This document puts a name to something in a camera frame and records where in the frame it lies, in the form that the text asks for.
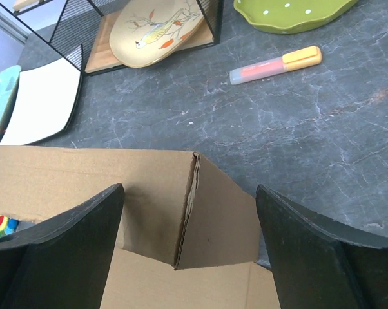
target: green dish with white dots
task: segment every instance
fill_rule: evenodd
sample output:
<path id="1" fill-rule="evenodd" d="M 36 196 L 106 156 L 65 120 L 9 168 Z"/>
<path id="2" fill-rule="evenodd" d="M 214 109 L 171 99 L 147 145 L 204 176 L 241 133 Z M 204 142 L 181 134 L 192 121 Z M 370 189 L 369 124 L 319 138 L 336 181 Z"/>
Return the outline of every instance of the green dish with white dots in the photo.
<path id="1" fill-rule="evenodd" d="M 234 0 L 254 28 L 277 34 L 309 31 L 330 23 L 358 0 Z"/>

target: countertop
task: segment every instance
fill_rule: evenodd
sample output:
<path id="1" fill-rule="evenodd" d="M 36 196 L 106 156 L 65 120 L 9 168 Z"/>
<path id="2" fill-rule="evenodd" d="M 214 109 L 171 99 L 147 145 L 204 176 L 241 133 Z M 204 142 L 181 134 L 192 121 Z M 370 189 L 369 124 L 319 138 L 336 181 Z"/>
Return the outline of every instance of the countertop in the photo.
<path id="1" fill-rule="evenodd" d="M 318 66 L 229 84 L 234 68 L 310 45 Z M 44 51 L 31 35 L 23 70 L 49 62 Z M 69 130 L 39 144 L 199 151 L 253 196 L 261 183 L 388 236 L 388 0 L 296 35 L 260 32 L 226 1 L 220 44 L 86 77 Z"/>

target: marker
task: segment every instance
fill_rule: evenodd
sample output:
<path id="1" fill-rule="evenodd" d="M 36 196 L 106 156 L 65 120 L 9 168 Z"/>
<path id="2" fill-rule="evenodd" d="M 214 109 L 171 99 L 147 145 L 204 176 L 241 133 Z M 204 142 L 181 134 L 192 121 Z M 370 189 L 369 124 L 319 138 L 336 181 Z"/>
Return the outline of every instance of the marker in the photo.
<path id="1" fill-rule="evenodd" d="M 310 46 L 302 50 L 292 51 L 279 58 L 232 70 L 230 72 L 230 83 L 238 85 L 243 82 L 251 82 L 252 80 L 314 66 L 321 63 L 321 61 L 322 52 L 320 48 Z"/>

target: cardboard flap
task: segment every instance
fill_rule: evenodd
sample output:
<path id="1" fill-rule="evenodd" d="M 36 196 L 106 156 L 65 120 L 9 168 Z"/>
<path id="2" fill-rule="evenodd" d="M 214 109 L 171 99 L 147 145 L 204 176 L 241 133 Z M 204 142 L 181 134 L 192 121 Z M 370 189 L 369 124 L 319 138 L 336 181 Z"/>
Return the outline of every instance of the cardboard flap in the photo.
<path id="1" fill-rule="evenodd" d="M 255 263 L 174 271 L 114 250 L 101 309 L 280 309 L 273 275 Z"/>
<path id="2" fill-rule="evenodd" d="M 0 146 L 0 214 L 40 222 L 121 183 L 117 246 L 174 265 L 192 161 L 183 151 Z"/>
<path id="3" fill-rule="evenodd" d="M 247 291 L 247 309 L 280 309 L 273 274 L 252 263 Z"/>
<path id="4" fill-rule="evenodd" d="M 197 190 L 176 268 L 256 261 L 260 223 L 255 199 L 205 157 L 197 156 Z"/>

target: metal mesh rack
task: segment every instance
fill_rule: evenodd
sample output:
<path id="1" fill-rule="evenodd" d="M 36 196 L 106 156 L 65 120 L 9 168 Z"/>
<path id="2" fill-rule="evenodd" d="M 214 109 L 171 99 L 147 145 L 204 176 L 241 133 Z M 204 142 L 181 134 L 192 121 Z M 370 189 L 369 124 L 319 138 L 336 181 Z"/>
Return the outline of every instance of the metal mesh rack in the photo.
<path id="1" fill-rule="evenodd" d="M 76 59 L 75 57 L 71 57 L 71 59 L 68 59 L 68 55 L 76 49 L 76 47 L 82 45 L 83 61 L 86 63 L 91 54 L 102 18 L 105 15 L 121 10 L 128 1 L 129 0 L 66 0 L 51 39 L 49 41 L 44 41 L 80 70 L 80 58 Z M 211 31 L 213 42 L 191 49 L 218 44 L 220 42 L 224 0 L 196 1 Z M 116 68 L 107 69 L 99 73 L 114 69 Z"/>

